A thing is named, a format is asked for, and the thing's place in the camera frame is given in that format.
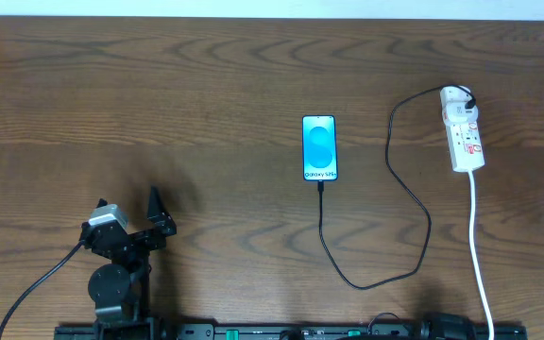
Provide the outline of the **blue Galaxy smartphone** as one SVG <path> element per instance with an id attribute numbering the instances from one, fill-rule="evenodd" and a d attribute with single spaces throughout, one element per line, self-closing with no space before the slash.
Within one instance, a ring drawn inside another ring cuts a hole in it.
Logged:
<path id="1" fill-rule="evenodd" d="M 332 115 L 302 117 L 302 159 L 306 181 L 338 179 L 336 128 Z"/>

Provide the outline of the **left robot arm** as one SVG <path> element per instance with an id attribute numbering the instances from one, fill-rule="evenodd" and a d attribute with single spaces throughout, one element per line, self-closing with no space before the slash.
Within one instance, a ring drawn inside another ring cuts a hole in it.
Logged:
<path id="1" fill-rule="evenodd" d="M 96 269 L 88 283 L 97 339 L 168 337 L 165 322 L 150 312 L 149 257 L 166 248 L 166 238 L 177 233 L 177 225 L 156 187 L 150 188 L 146 220 L 150 229 L 129 233 L 127 215 L 102 199 L 81 226 L 82 245 L 110 261 Z"/>

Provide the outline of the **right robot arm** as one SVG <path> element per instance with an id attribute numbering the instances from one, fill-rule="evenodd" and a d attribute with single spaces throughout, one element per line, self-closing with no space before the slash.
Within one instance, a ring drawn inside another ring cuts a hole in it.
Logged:
<path id="1" fill-rule="evenodd" d="M 426 313 L 415 334 L 423 340 L 476 340 L 473 323 L 456 314 Z"/>

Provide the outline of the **white USB charger plug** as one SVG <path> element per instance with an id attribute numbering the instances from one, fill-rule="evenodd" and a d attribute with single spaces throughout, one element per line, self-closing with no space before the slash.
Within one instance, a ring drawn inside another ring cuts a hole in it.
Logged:
<path id="1" fill-rule="evenodd" d="M 461 85 L 448 85 L 440 90 L 442 119 L 446 126 L 476 122 L 478 108 L 471 91 Z"/>

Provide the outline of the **white power strip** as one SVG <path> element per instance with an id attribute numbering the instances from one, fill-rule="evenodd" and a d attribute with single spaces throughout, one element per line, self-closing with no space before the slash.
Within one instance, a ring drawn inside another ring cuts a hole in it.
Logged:
<path id="1" fill-rule="evenodd" d="M 467 173 L 483 167 L 485 158 L 477 121 L 445 127 L 452 170 Z"/>

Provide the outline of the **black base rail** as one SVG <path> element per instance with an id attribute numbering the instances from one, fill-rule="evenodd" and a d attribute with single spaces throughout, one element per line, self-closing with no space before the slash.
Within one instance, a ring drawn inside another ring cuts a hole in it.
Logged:
<path id="1" fill-rule="evenodd" d="M 332 340 L 332 339 L 420 339 L 417 326 L 398 323 L 376 323 L 370 327 L 349 326 L 214 326 L 211 324 L 185 324 L 175 330 L 159 330 L 142 326 L 135 331 L 120 329 L 98 331 L 90 327 L 57 327 L 54 340 L 97 339 L 172 339 L 172 340 Z M 475 326 L 477 339 L 488 337 L 487 329 Z"/>

